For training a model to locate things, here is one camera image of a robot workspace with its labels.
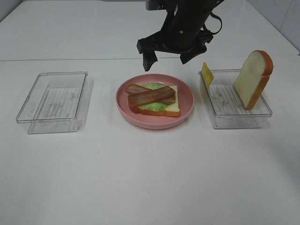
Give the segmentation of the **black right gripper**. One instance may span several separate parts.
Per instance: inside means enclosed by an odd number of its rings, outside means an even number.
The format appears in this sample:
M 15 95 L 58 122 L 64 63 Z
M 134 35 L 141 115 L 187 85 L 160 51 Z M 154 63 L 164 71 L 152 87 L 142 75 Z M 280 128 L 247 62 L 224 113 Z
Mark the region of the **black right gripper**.
M 181 54 L 182 64 L 207 51 L 206 43 L 213 33 L 202 29 L 202 24 L 183 23 L 164 26 L 160 31 L 139 39 L 137 49 L 143 56 L 143 68 L 147 72 L 158 61 L 155 51 Z

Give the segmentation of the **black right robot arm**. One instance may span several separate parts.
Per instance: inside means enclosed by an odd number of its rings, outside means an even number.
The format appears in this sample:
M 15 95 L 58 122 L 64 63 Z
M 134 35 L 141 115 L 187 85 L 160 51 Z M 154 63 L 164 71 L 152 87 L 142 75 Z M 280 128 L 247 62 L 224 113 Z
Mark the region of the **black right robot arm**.
M 167 15 L 160 31 L 137 42 L 144 70 L 158 60 L 155 52 L 179 54 L 182 64 L 205 53 L 205 44 L 214 36 L 205 22 L 209 16 L 221 19 L 212 12 L 220 4 L 220 0 L 147 0 L 147 10 L 166 10 Z

